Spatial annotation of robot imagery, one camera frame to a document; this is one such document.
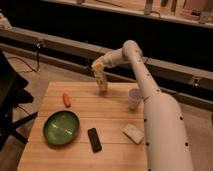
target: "white cup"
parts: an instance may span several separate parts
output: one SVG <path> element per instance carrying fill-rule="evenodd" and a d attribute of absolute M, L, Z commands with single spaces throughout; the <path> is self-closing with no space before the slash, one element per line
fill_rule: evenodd
<path fill-rule="evenodd" d="M 136 110 L 142 101 L 141 90 L 138 88 L 132 88 L 129 90 L 128 106 L 130 110 Z"/>

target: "black chair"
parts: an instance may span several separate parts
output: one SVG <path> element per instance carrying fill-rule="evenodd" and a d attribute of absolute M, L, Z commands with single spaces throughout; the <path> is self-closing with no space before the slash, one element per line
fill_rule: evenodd
<path fill-rule="evenodd" d="M 13 122 L 13 109 L 19 103 L 31 103 L 33 97 L 24 90 L 28 81 L 21 77 L 8 63 L 0 50 L 0 151 L 10 135 L 24 144 L 27 139 L 16 129 L 37 116 L 37 112 Z"/>

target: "bowl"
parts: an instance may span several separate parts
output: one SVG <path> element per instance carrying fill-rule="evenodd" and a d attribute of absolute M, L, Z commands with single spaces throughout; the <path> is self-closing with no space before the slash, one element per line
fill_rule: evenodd
<path fill-rule="evenodd" d="M 43 134 L 48 144 L 64 145 L 77 136 L 79 119 L 71 111 L 58 111 L 52 114 L 44 124 Z"/>

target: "carrot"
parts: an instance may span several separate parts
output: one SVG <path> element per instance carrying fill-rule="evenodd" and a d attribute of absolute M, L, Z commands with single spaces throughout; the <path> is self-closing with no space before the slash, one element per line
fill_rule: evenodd
<path fill-rule="evenodd" d="M 68 108 L 71 106 L 70 98 L 67 93 L 63 93 L 63 102 L 64 102 L 65 107 Z"/>

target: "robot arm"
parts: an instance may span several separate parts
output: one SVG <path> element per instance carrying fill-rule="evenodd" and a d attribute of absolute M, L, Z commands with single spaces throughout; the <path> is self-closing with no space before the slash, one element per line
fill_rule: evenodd
<path fill-rule="evenodd" d="M 104 67 L 130 62 L 144 98 L 145 140 L 148 169 L 151 171 L 193 171 L 184 121 L 178 102 L 161 92 L 142 61 L 134 41 L 106 53 L 92 67 L 101 91 L 107 91 Z"/>

